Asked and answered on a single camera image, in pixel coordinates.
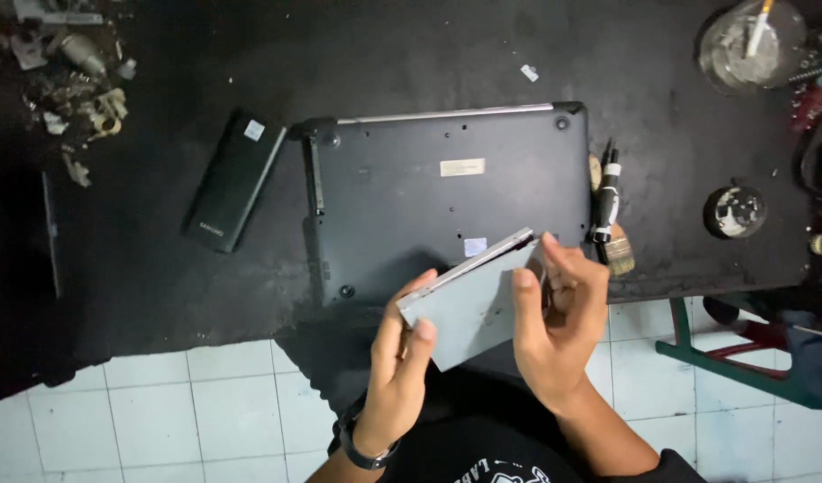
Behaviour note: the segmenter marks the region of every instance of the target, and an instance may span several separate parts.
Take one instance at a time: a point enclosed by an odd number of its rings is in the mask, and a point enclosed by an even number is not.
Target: wristwatch
[[[352,407],[342,414],[339,421],[340,445],[342,446],[342,450],[346,452],[348,459],[354,463],[354,466],[374,471],[387,466],[387,463],[393,459],[396,450],[399,449],[399,440],[374,458],[361,454],[360,451],[354,447],[352,435],[354,434],[354,426],[357,425],[360,411],[363,409],[363,401],[365,401],[365,399],[361,398],[361,400],[358,400],[359,404],[353,404]]]

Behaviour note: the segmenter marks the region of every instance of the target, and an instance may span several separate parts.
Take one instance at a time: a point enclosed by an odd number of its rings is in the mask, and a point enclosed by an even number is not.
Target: screwdriver
[[[621,166],[618,162],[620,149],[614,148],[614,139],[608,143],[608,163],[602,171],[602,185],[599,186],[599,199],[596,210],[596,226],[593,228],[593,241],[608,243],[611,241],[611,227],[617,221],[620,211],[620,193],[617,192],[617,181],[620,181]]]

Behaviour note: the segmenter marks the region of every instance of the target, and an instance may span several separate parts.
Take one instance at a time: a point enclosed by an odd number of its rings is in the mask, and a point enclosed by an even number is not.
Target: sticker
[[[536,73],[536,68],[530,67],[527,64],[521,66],[521,72],[524,72],[524,75],[527,76],[531,82],[536,82],[536,79],[539,78],[539,74]]]
[[[255,122],[255,120],[251,119],[250,123],[247,125],[247,129],[245,129],[245,136],[249,137],[254,141],[258,141],[259,137],[262,137],[262,132],[265,131],[265,126]]]
[[[486,172],[486,159],[457,159],[455,161],[441,161],[441,177],[466,176],[468,174],[483,174]]]
[[[488,248],[485,238],[468,238],[465,240],[465,256],[476,257]]]

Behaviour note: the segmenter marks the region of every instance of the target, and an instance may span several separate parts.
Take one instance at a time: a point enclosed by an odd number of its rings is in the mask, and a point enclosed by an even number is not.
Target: green chair leg
[[[695,367],[714,372],[718,376],[741,382],[752,388],[765,391],[770,394],[782,397],[787,401],[796,402],[811,409],[822,409],[822,398],[806,391],[798,381],[792,377],[792,368],[787,372],[786,377],[781,379],[764,374],[759,370],[750,369],[736,365],[732,362],[718,360],[706,355],[703,351],[698,351],[691,345],[691,326],[688,324],[688,312],[685,300],[682,298],[671,298],[670,311],[674,319],[674,333],[676,344],[668,344],[662,341],[656,342],[656,352],[676,360],[691,364]]]

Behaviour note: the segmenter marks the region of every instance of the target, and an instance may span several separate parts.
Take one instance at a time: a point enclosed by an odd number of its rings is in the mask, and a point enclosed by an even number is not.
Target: white tile floor
[[[712,329],[699,297],[695,331]],[[667,301],[611,307],[587,372],[656,449],[709,480],[822,483],[822,411],[655,354]],[[709,350],[735,335],[698,335]],[[766,367],[781,352],[741,356]],[[334,414],[275,342],[117,357],[70,383],[0,402],[0,483],[302,483],[325,460]]]

